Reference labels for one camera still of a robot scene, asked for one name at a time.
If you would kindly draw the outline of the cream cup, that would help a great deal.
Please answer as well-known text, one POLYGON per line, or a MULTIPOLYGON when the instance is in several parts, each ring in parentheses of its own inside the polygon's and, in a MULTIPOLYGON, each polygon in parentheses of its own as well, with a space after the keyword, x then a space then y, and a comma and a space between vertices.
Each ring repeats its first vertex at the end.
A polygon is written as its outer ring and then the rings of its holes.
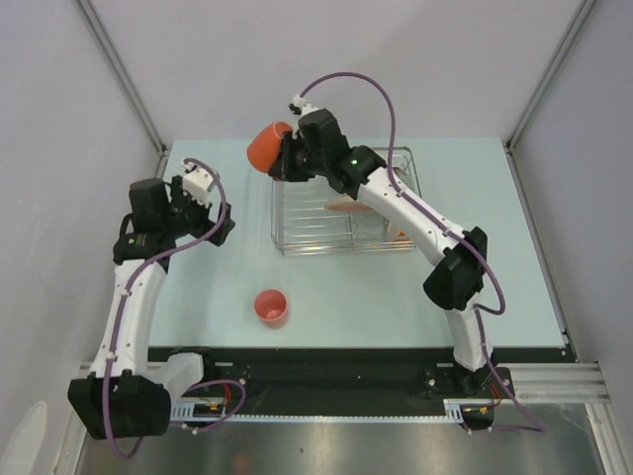
POLYGON ((290 134, 292 130, 292 126, 285 122, 274 122, 265 127, 246 149, 251 166, 267 174, 277 160, 284 135, 290 134))

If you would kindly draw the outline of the metal wire dish rack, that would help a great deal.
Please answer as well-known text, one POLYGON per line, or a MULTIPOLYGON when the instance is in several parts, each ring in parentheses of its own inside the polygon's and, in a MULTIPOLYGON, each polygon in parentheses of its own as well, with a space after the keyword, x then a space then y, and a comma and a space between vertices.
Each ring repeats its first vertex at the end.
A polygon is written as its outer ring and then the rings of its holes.
POLYGON ((322 177, 305 183, 272 184, 271 238, 285 256, 336 252, 411 250, 414 244, 392 242, 389 220, 375 211, 334 212, 329 200, 349 200, 336 194, 322 177))

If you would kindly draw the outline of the pink and cream plate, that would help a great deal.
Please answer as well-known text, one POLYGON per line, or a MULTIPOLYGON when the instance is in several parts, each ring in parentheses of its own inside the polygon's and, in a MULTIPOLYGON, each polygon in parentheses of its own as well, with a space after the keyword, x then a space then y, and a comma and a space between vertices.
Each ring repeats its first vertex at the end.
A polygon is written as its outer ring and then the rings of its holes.
POLYGON ((372 208, 354 200, 329 200, 325 204, 325 208, 334 212, 371 212, 372 208))

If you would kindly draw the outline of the pink cup orange handle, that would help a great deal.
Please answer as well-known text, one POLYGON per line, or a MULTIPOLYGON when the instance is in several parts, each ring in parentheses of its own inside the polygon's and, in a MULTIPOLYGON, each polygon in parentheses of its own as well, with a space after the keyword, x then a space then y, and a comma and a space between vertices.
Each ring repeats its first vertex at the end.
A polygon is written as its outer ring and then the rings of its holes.
POLYGON ((277 289, 260 292, 254 300, 253 310, 259 321, 268 328, 281 328, 288 320, 288 300, 277 289))

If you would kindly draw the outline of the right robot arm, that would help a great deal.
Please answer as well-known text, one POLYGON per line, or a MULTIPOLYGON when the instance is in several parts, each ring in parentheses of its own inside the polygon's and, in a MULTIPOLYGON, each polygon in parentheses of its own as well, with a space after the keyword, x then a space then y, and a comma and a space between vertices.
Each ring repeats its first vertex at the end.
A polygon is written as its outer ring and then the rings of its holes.
POLYGON ((379 213, 404 232, 433 267, 422 289, 447 318, 456 386, 468 397, 479 397, 491 387, 487 368, 491 350, 481 340, 475 314, 484 287, 488 243, 481 229, 451 229, 381 155, 366 145, 350 145, 325 109, 305 114, 294 127, 283 122, 269 125, 248 147, 247 158, 258 171, 280 182, 322 177, 335 192, 379 213))

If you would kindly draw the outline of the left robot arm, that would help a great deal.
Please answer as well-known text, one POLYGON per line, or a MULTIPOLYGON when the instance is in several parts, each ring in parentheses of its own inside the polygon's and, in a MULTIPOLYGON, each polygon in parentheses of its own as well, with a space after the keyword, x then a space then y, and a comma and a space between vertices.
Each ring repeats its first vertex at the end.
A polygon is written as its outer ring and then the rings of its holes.
POLYGON ((168 182, 148 178, 130 186, 131 210, 113 247, 115 289, 105 332, 87 376, 67 391, 92 438, 162 435, 176 399, 189 389, 205 396, 217 388, 219 372, 201 354, 177 353, 151 372, 148 347, 171 257, 185 249, 178 239, 221 246, 234 228, 226 199, 210 218, 211 194, 222 189, 218 174, 198 165, 168 182))

